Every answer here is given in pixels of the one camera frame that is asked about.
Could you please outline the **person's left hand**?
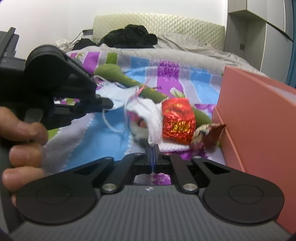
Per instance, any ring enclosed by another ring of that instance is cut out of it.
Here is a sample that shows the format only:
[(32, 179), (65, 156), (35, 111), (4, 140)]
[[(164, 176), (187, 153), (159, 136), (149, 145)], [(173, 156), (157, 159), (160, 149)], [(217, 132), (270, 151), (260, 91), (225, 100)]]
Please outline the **person's left hand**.
[(12, 204), (16, 206), (15, 193), (26, 184), (45, 177), (41, 165), (48, 132), (41, 123), (25, 123), (2, 106), (1, 137), (17, 143), (9, 150), (12, 167), (5, 169), (1, 177), (4, 187), (12, 194)]

